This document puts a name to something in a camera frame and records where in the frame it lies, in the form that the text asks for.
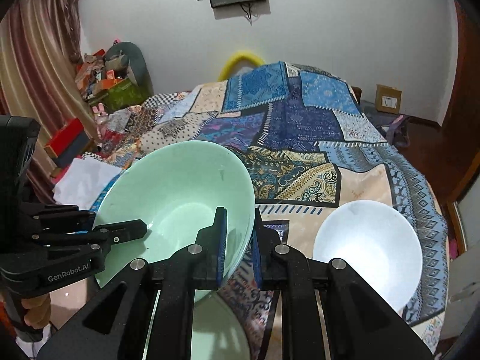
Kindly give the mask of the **person's left hand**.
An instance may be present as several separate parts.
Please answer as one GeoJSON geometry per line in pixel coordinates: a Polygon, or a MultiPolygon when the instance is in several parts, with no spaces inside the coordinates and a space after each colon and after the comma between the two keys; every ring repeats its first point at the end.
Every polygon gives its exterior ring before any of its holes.
{"type": "Polygon", "coordinates": [[[42,329],[50,321],[50,295],[42,295],[30,299],[22,299],[21,304],[26,309],[24,322],[33,329],[42,329]]]}

